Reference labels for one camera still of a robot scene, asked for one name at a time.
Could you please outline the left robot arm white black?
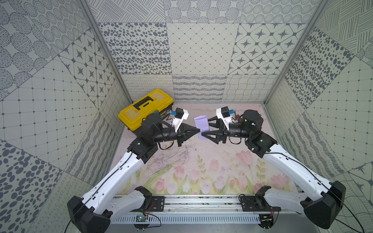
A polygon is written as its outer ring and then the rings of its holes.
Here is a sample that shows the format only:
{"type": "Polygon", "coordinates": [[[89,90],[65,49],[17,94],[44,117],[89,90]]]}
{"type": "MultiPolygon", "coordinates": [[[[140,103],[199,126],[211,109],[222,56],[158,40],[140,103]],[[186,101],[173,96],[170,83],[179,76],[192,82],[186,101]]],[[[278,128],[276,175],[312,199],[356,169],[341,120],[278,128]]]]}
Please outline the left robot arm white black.
{"type": "Polygon", "coordinates": [[[110,223],[131,211],[145,213],[151,209],[152,193],[143,186],[119,199],[113,197],[132,175],[144,166],[160,148],[162,142],[177,142],[181,146],[200,129],[183,123],[187,110],[172,112],[172,124],[158,113],[148,115],[141,123],[140,133],[114,168],[82,197],[72,197],[67,208],[70,222],[81,233],[104,233],[110,223]]]}

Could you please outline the purple square paper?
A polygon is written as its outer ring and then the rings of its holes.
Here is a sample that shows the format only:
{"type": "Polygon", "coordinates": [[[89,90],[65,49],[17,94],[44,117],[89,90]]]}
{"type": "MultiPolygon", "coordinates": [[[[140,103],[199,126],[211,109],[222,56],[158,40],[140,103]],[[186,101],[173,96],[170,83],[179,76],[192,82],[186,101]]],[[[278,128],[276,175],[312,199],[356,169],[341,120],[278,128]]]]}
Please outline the purple square paper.
{"type": "Polygon", "coordinates": [[[206,137],[202,136],[202,133],[209,132],[210,126],[208,124],[207,116],[198,116],[194,118],[196,127],[200,130],[198,133],[199,140],[207,140],[206,137]]]}

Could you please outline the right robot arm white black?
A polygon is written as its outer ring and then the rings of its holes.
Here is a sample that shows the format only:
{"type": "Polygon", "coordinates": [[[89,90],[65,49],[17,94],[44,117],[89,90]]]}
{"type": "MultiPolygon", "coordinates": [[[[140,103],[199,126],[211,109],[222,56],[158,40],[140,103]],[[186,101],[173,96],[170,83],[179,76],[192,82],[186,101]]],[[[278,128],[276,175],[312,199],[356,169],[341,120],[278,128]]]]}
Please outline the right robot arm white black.
{"type": "Polygon", "coordinates": [[[203,132],[202,136],[216,144],[225,143],[229,137],[244,139],[249,151],[276,166],[303,190],[286,192],[265,185],[256,192],[256,198],[271,207],[304,214],[318,227],[329,229],[343,208],[346,187],[318,175],[264,133],[263,118],[258,111],[246,110],[238,123],[233,123],[232,113],[228,107],[217,109],[216,116],[208,119],[209,126],[215,130],[203,132]]]}

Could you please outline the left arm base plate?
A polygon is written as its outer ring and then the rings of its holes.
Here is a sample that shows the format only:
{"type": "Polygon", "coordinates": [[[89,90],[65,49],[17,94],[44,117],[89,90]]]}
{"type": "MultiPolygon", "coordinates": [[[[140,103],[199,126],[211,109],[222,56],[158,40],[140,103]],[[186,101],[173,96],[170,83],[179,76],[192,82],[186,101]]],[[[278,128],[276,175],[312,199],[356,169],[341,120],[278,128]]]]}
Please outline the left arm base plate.
{"type": "Polygon", "coordinates": [[[125,209],[129,212],[163,212],[164,196],[126,196],[125,209]]]}

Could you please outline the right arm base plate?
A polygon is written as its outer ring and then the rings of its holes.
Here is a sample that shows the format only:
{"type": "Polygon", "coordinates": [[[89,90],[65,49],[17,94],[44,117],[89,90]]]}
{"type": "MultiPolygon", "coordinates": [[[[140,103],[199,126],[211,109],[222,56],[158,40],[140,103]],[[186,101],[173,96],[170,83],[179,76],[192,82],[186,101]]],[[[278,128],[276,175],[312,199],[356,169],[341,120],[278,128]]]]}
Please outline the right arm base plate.
{"type": "Polygon", "coordinates": [[[264,198],[256,196],[239,195],[239,202],[241,203],[244,212],[280,212],[280,207],[270,206],[264,198]]]}

